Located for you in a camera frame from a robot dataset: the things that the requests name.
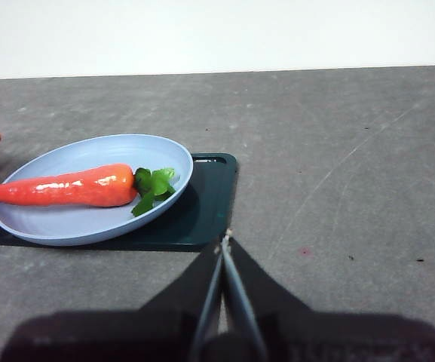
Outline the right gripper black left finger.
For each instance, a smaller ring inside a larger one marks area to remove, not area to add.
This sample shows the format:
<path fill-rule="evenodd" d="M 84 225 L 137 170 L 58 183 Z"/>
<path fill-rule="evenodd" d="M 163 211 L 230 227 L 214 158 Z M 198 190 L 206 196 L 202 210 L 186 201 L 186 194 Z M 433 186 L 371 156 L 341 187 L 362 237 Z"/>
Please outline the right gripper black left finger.
<path fill-rule="evenodd" d="M 222 255 L 206 246 L 138 309 L 58 311 L 15 328 L 1 361 L 187 361 L 213 325 Z"/>

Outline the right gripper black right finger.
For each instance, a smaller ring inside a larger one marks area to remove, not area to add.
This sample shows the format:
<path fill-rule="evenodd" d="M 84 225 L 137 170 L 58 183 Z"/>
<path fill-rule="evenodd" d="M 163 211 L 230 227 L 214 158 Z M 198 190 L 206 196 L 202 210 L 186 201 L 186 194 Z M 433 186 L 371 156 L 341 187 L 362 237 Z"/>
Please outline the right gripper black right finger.
<path fill-rule="evenodd" d="M 318 311 L 270 277 L 232 237 L 225 272 L 234 325 L 266 361 L 435 361 L 435 327 L 398 314 Z"/>

